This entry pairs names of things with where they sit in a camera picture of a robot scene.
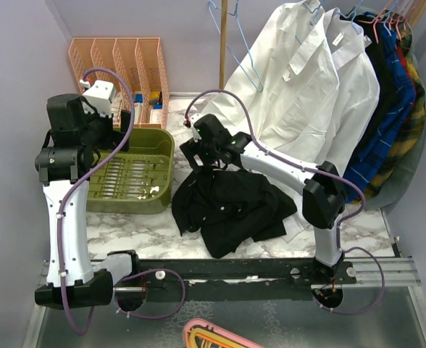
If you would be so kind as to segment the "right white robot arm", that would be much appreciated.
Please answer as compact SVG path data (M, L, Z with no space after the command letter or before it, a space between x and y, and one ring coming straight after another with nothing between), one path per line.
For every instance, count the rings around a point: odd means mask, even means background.
M302 215L313 226L316 242L314 275L321 283L331 283L341 272L344 252L337 224L345 209L346 191L334 164L302 162L273 153L251 135L231 135L212 114L187 117L184 126L192 138L180 145L190 166L223 162L244 170L255 170L293 189L302 197Z

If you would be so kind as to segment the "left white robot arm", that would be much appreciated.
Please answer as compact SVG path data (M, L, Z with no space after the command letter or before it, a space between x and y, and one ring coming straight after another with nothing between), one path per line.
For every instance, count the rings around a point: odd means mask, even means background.
M112 124L113 95L60 94L48 99L51 125L35 159L49 214L50 265L37 305L63 310L107 305L114 285L139 282L134 251L112 252L98 265L88 255L86 205L102 149L128 150Z

